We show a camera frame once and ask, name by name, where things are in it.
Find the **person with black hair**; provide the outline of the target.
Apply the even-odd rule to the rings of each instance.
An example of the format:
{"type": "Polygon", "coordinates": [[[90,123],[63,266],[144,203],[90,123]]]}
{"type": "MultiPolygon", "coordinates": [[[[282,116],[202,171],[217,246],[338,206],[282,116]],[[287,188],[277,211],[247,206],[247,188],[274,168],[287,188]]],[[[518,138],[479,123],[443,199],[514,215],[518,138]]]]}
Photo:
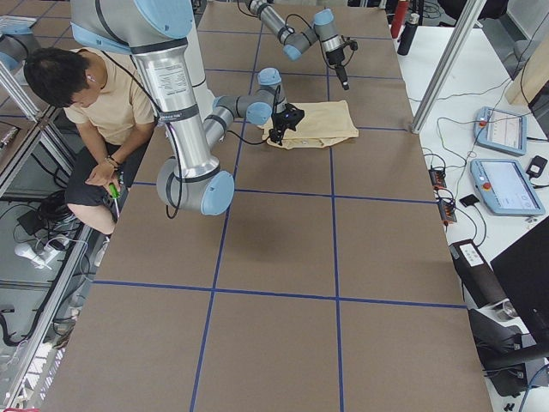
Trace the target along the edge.
{"type": "Polygon", "coordinates": [[[156,125],[135,65],[121,54],[48,47],[33,51],[23,71],[38,97],[64,110],[84,144],[65,190],[67,206],[111,235],[115,219],[105,198],[111,187],[132,186],[156,125]]]}

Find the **blue teach pendant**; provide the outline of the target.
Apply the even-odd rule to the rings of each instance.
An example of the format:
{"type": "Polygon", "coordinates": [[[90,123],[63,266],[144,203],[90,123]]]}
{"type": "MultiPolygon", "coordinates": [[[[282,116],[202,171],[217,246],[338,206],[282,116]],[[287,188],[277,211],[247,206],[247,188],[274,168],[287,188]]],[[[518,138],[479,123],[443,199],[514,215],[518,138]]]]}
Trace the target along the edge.
{"type": "Polygon", "coordinates": [[[474,159],[469,163],[474,187],[484,205],[501,216],[539,216],[546,210],[516,160],[474,159]]]}
{"type": "Polygon", "coordinates": [[[483,106],[474,120],[474,140],[484,148],[523,156],[527,152],[527,118],[483,106]]]}

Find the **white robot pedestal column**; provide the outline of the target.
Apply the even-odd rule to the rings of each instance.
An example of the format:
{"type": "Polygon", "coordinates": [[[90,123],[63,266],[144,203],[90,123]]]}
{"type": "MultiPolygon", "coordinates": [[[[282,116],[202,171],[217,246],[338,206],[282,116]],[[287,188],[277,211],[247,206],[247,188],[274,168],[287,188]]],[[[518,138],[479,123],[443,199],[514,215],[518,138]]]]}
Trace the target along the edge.
{"type": "Polygon", "coordinates": [[[187,48],[184,52],[184,60],[188,69],[190,85],[198,105],[200,118],[204,120],[214,110],[214,104],[224,94],[213,93],[208,86],[206,73],[203,67],[202,51],[196,31],[196,18],[193,9],[191,11],[191,30],[187,35],[187,48]]]}

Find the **aluminium frame post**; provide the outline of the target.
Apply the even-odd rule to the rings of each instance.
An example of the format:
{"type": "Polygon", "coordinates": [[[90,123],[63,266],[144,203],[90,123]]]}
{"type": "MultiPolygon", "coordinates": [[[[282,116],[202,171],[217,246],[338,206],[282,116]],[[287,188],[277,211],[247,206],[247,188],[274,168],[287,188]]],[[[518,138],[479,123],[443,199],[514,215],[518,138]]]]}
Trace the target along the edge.
{"type": "Polygon", "coordinates": [[[419,108],[414,115],[413,122],[410,125],[410,131],[413,134],[419,134],[425,125],[425,122],[439,97],[443,85],[449,77],[449,73],[458,59],[462,47],[464,46],[474,23],[484,8],[486,0],[468,0],[457,20],[453,33],[443,51],[437,64],[437,68],[430,80],[430,83],[419,103],[419,108]]]}

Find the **lower blue teach pendant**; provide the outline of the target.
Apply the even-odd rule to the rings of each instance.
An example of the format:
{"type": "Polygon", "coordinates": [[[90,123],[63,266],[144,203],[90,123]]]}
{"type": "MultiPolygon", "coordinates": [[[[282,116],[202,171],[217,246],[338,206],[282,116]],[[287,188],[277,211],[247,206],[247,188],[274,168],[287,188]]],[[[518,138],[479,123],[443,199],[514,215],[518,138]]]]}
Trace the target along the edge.
{"type": "Polygon", "coordinates": [[[539,216],[546,210],[516,160],[474,159],[469,163],[474,187],[484,205],[501,216],[539,216]]]}

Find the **cream printed long-sleeve shirt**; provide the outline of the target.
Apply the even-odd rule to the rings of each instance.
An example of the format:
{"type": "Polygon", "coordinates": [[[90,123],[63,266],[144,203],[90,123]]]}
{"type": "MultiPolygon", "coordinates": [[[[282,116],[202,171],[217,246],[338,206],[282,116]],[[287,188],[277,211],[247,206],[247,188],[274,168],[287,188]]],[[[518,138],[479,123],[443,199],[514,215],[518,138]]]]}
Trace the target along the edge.
{"type": "Polygon", "coordinates": [[[359,136],[354,126],[348,104],[345,100],[314,103],[295,103],[305,111],[304,118],[296,130],[287,130],[281,144],[272,142],[268,132],[272,128],[269,119],[266,124],[258,125],[263,130],[262,139],[276,148],[327,148],[347,139],[359,136]]]}

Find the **upper blue teach pendant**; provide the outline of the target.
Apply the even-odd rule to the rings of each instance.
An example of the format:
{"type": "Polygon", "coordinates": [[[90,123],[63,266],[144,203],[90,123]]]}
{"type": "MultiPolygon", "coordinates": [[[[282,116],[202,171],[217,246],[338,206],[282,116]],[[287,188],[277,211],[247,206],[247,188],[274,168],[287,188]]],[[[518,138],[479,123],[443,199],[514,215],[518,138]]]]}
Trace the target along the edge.
{"type": "Polygon", "coordinates": [[[474,120],[474,140],[484,148],[523,156],[527,152],[527,118],[483,106],[474,120]]]}

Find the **red water bottle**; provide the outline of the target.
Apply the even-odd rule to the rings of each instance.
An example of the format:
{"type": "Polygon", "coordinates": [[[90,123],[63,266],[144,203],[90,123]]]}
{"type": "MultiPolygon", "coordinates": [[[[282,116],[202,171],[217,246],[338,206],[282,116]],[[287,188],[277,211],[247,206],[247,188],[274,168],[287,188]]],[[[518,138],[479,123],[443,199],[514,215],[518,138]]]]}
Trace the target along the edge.
{"type": "Polygon", "coordinates": [[[401,26],[406,18],[409,6],[408,0],[399,0],[395,6],[395,13],[390,25],[390,34],[393,39],[397,39],[401,30],[401,26]]]}

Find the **black box with label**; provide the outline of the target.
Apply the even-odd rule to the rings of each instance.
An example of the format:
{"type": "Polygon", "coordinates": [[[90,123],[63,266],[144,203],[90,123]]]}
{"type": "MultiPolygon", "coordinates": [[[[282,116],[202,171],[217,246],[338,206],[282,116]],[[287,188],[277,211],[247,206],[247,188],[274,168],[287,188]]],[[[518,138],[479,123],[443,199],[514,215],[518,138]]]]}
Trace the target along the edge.
{"type": "Polygon", "coordinates": [[[449,245],[457,275],[477,307],[497,304],[507,298],[492,268],[471,239],[449,245]]]}

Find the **white power strip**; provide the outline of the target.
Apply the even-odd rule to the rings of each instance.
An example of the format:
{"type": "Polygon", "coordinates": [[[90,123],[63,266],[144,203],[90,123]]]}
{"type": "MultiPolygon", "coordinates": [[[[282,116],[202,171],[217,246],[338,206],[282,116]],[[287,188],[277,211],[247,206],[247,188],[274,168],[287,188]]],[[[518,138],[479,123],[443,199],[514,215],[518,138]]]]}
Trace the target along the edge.
{"type": "Polygon", "coordinates": [[[52,239],[41,250],[35,250],[30,243],[20,243],[15,246],[15,255],[28,259],[37,269],[50,270],[50,263],[59,253],[66,251],[68,244],[66,238],[52,239]]]}

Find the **black computer monitor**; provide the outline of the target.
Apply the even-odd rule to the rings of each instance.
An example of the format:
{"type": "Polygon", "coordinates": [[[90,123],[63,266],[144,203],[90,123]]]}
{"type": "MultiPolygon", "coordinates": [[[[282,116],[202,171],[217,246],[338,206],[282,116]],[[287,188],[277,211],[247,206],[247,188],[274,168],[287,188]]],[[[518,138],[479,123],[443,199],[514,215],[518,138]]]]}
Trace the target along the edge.
{"type": "Polygon", "coordinates": [[[548,341],[548,220],[545,219],[491,261],[492,270],[517,315],[536,342],[548,341]]]}

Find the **black water bottle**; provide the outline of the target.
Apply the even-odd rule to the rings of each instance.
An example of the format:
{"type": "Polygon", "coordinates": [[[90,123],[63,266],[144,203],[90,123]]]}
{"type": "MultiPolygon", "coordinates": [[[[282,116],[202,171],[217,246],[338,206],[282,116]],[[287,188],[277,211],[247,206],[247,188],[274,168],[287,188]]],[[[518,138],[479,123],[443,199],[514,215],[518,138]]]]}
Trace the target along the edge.
{"type": "Polygon", "coordinates": [[[412,13],[408,17],[399,39],[399,45],[397,48],[398,55],[406,56],[409,53],[414,36],[419,26],[419,18],[420,15],[418,13],[412,13]]]}

